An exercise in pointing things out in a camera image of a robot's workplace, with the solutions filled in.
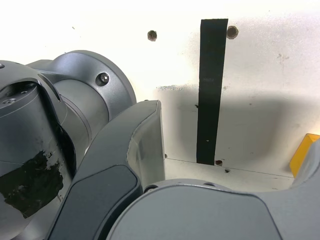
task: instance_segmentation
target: white surface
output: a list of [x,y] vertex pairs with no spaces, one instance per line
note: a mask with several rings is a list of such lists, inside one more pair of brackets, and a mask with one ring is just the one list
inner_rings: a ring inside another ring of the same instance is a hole
[[4,1],[0,14],[1,59],[104,55],[127,75],[138,101],[161,100],[165,153],[190,162],[201,19],[229,18],[239,34],[226,40],[216,160],[291,177],[289,161],[304,135],[320,134],[319,1]]
[[203,165],[173,159],[165,160],[166,179],[199,179],[242,192],[272,192],[289,188],[293,178],[253,171],[244,171],[225,167]]

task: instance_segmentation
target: metal bolt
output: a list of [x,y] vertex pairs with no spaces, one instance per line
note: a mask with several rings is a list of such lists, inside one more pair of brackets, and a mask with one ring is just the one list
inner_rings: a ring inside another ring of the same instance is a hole
[[12,104],[12,103],[14,103],[15,101],[16,101],[15,98],[11,98],[11,99],[8,99],[8,100],[3,101],[2,103],[3,103],[3,104]]
[[104,72],[104,73],[101,73],[101,74],[100,74],[100,80],[101,80],[103,83],[107,84],[107,83],[109,82],[109,75],[106,74],[105,72]]

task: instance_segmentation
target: dark gray panel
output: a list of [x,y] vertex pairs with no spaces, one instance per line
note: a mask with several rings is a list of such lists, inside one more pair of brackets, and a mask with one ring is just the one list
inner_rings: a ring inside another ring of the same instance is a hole
[[116,218],[114,211],[138,180],[124,165],[113,166],[85,178],[69,191],[50,240],[93,239],[104,218]]

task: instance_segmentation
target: screw hole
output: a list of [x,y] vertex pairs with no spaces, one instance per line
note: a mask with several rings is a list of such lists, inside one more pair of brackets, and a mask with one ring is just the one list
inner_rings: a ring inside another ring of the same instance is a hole
[[95,83],[99,86],[99,87],[102,87],[102,86],[105,86],[108,82],[109,82],[110,78],[109,78],[109,75],[105,72],[103,73],[100,73],[96,79],[95,79]]
[[212,182],[206,182],[203,185],[207,185],[207,186],[211,186],[211,187],[215,187],[216,186]]
[[228,39],[235,39],[238,36],[238,29],[235,26],[229,26],[226,31],[226,37]]
[[16,101],[15,98],[11,98],[11,99],[7,99],[7,100],[3,101],[2,103],[3,103],[3,104],[12,104],[12,103],[14,103],[15,101]]
[[222,167],[223,162],[221,160],[216,160],[215,165]]
[[27,88],[31,88],[31,87],[34,87],[34,86],[35,86],[34,83],[29,83],[29,84],[26,85]]
[[153,189],[156,189],[158,186],[157,185],[149,185],[147,186],[145,189],[144,189],[144,193],[147,193],[147,192],[150,192],[152,191]]
[[156,31],[149,31],[148,32],[148,39],[151,41],[151,42],[155,42],[157,40],[157,32]]

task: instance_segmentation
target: black electrical tape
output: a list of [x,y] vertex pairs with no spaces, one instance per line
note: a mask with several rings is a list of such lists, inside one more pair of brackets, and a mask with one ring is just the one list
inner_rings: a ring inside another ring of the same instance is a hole
[[201,20],[196,162],[214,165],[228,19]]

